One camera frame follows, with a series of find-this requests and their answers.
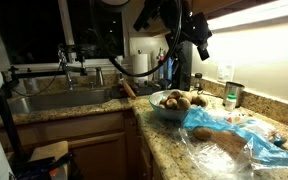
clear plastic bag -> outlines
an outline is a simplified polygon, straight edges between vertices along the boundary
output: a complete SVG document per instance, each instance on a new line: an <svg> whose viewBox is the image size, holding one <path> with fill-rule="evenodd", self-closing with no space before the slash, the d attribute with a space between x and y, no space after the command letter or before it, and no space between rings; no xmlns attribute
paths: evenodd
<svg viewBox="0 0 288 180"><path fill-rule="evenodd" d="M194 128L212 131L211 140L196 140ZM202 108L189 110L179 132L194 163L210 178L251 179L255 170L288 168L287 151L252 131L215 120Z"/></svg>

granite countertop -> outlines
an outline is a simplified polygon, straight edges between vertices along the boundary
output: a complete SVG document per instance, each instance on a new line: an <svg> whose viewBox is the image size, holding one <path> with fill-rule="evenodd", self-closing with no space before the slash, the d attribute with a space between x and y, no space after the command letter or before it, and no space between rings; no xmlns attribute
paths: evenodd
<svg viewBox="0 0 288 180"><path fill-rule="evenodd" d="M178 133L180 122L170 122L157 117L149 104L148 98L149 96L137 97L136 100L129 98L112 99L100 105L62 108L30 114L15 114L13 118L16 125L23 125L133 109L138 119L138 126L143 132L164 179L185 180L209 178L190 159L188 151L183 145ZM223 109L221 99L209 97L209 102L206 111ZM288 150L288 126L242 107L235 111L262 119L274 125L287 138L287 142L283 145L283 148ZM255 177L258 179L288 179L288 169L258 171L255 172Z"/></svg>

stainless steel sink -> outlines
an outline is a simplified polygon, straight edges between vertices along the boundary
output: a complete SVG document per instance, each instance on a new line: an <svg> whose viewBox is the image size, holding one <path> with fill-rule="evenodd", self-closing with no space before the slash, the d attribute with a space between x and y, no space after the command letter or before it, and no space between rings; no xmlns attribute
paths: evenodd
<svg viewBox="0 0 288 180"><path fill-rule="evenodd" d="M30 113L33 111L101 104L109 100L111 100L111 90L103 89L25 97L9 103L9 106L12 114L18 114Z"/></svg>

window frame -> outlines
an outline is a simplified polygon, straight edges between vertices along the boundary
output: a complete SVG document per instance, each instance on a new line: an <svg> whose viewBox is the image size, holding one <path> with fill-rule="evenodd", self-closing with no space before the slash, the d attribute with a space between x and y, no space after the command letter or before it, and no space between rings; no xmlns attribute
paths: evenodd
<svg viewBox="0 0 288 180"><path fill-rule="evenodd" d="M62 21L62 27L64 31L64 37L66 44L74 45L74 37L71 27L71 20L67 6L67 0L58 0L58 6L60 10L60 16ZM128 35L128 24L125 21L126 18L126 11L122 11L122 27L123 27L123 41L124 41L124 55L129 56L129 35ZM70 66L81 66L80 62L75 61L76 53L69 53L68 59ZM84 66L89 71L95 71L94 67L102 67L103 71L106 70L115 70L115 67L109 62L108 59L86 59ZM0 70L7 71L10 66L9 57L6 52L6 48L2 37L0 35ZM21 64L21 65L14 65L20 71L25 71L27 68L30 68L32 71L53 71L56 70L59 66L58 63L42 63L42 64ZM126 60L123 62L123 66L126 69L131 69L131 62Z"/></svg>

lamp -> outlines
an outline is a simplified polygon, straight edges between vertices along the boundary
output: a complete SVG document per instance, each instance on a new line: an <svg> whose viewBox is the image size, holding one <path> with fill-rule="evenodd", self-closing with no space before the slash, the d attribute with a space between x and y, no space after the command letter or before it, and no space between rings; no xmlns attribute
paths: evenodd
<svg viewBox="0 0 288 180"><path fill-rule="evenodd" d="M208 21L211 30L288 16L288 0L278 0Z"/></svg>

